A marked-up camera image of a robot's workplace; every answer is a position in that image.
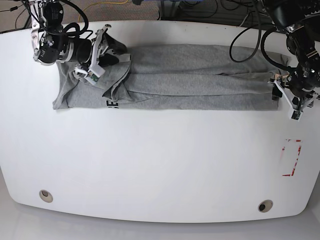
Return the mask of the grey t-shirt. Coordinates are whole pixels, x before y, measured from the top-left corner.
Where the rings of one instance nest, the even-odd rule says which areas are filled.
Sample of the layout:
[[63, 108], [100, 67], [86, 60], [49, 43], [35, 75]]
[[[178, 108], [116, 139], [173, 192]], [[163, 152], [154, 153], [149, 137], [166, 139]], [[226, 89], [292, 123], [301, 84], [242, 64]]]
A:
[[202, 44], [133, 47], [129, 58], [106, 66], [96, 84], [76, 74], [74, 63], [59, 63], [53, 109], [277, 110], [270, 80], [286, 72], [261, 51], [242, 63], [229, 51]]

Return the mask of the red tape rectangle marking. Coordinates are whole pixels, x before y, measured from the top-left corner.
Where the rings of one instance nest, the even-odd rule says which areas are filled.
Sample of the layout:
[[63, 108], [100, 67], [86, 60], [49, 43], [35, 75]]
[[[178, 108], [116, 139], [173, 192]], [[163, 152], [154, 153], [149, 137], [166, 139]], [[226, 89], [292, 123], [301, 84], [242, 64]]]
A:
[[302, 140], [286, 139], [280, 154], [279, 171], [282, 177], [292, 177], [295, 173], [302, 149]]

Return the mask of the black tripod stand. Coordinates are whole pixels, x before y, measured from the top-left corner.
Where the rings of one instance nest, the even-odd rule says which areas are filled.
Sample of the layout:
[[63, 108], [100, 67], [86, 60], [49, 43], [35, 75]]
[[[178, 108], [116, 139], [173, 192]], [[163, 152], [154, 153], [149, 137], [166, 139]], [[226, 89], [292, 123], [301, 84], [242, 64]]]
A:
[[31, 26], [32, 28], [36, 27], [39, 23], [39, 20], [36, 16], [37, 15], [36, 4], [38, 3], [38, 1], [37, 0], [21, 0], [20, 2], [24, 6], [25, 10], [28, 12], [28, 17], [27, 17], [27, 20], [25, 21], [23, 29], [27, 29], [28, 26]]

